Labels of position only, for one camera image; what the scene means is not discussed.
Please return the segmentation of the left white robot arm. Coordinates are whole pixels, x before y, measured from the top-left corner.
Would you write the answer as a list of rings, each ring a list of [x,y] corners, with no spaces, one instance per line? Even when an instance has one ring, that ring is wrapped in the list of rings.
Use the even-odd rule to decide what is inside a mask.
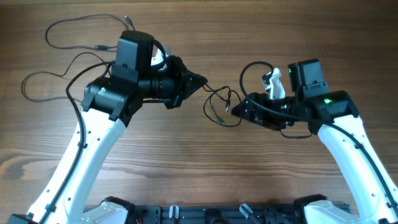
[[[9,223],[138,223],[134,204],[116,197],[85,210],[104,160],[143,104],[179,107],[206,82],[152,35],[125,30],[115,60],[74,105],[78,124],[50,182],[26,214],[12,214]]]

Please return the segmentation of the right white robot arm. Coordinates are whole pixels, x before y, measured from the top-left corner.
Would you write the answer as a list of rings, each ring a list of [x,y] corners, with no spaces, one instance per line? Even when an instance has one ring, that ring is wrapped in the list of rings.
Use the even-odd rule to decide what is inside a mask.
[[[297,223],[397,223],[397,186],[390,178],[364,130],[359,111],[347,92],[330,92],[320,61],[288,66],[293,96],[286,96],[280,71],[262,76],[264,93],[244,92],[231,113],[259,126],[281,131],[306,122],[334,157],[354,197],[356,217],[316,194],[294,202]]]

